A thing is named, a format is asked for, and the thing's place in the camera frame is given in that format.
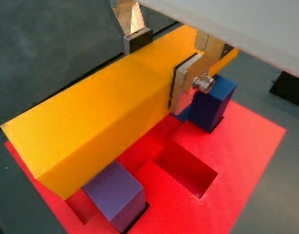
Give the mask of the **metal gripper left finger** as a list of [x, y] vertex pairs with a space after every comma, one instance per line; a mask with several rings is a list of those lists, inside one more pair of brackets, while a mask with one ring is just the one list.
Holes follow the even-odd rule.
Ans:
[[110, 0], [122, 30], [125, 54], [129, 55], [153, 42], [153, 30], [146, 26], [137, 0]]

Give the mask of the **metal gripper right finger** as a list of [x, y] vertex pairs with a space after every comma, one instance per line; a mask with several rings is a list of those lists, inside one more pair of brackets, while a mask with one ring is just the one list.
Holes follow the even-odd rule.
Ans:
[[229, 45], [206, 32], [198, 30], [196, 52], [176, 67], [169, 108], [180, 115], [193, 101], [193, 93], [209, 93], [214, 75], [229, 63]]

